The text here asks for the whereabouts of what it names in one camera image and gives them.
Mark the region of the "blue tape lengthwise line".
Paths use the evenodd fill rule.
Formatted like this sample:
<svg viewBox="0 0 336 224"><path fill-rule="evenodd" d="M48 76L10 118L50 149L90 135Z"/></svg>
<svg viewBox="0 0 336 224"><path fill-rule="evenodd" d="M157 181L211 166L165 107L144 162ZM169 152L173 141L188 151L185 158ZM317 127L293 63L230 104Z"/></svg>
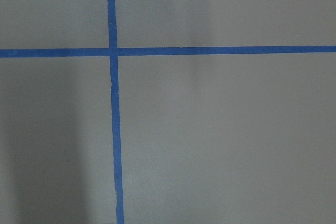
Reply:
<svg viewBox="0 0 336 224"><path fill-rule="evenodd" d="M116 193L116 223L124 223L122 155L121 155L121 128L119 107L119 73L118 73L118 45L117 45L117 18L116 0L108 2L109 28L109 61L111 79L111 111L113 136L113 167L114 185Z"/></svg>

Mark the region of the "blue tape crosswise line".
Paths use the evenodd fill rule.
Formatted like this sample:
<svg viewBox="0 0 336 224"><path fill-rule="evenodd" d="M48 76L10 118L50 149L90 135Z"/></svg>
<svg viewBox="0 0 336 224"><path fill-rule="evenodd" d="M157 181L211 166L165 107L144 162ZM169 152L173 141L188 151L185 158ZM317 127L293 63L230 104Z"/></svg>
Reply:
<svg viewBox="0 0 336 224"><path fill-rule="evenodd" d="M332 53L335 46L237 46L237 47L149 47L149 48L62 48L2 49L1 58L45 58L154 55L224 55L224 54L303 54Z"/></svg>

